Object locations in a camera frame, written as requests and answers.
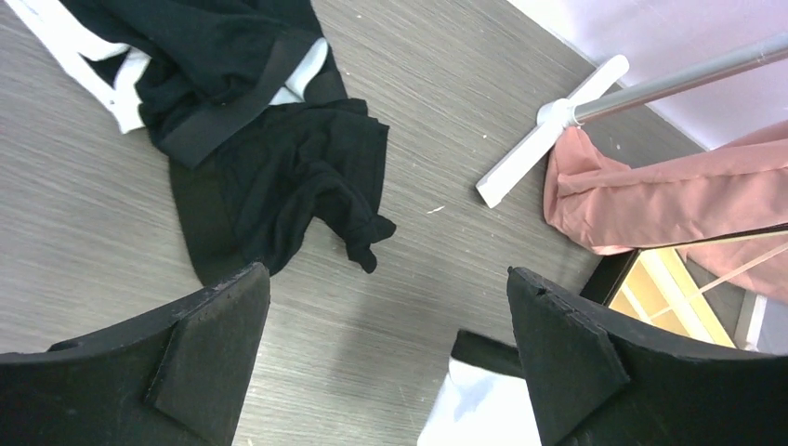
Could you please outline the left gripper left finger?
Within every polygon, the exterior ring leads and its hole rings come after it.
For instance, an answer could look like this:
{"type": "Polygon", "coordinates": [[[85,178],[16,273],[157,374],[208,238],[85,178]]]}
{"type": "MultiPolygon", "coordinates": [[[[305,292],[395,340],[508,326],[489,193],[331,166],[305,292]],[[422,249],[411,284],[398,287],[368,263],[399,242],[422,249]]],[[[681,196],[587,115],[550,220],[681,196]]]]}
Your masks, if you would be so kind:
{"type": "Polygon", "coordinates": [[[1,357],[5,445],[229,445],[270,303],[251,264],[39,353],[1,357]]]}

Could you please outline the white black-trimmed underwear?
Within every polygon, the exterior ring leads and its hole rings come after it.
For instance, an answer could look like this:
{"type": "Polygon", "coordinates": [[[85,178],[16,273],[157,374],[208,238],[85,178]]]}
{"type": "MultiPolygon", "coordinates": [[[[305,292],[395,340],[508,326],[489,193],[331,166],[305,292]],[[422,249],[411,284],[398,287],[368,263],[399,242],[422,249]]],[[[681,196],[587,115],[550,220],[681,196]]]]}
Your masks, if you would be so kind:
{"type": "Polygon", "coordinates": [[[418,445],[539,445],[518,350],[460,330],[418,445]]]}

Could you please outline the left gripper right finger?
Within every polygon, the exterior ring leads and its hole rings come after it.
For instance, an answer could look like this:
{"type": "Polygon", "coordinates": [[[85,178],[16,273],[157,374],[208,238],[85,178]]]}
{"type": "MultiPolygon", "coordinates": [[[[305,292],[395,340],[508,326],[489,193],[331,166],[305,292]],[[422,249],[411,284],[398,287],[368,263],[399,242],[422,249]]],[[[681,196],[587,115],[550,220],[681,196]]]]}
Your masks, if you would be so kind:
{"type": "Polygon", "coordinates": [[[673,334],[525,268],[507,296],[545,445],[783,445],[787,360],[673,334]]]}

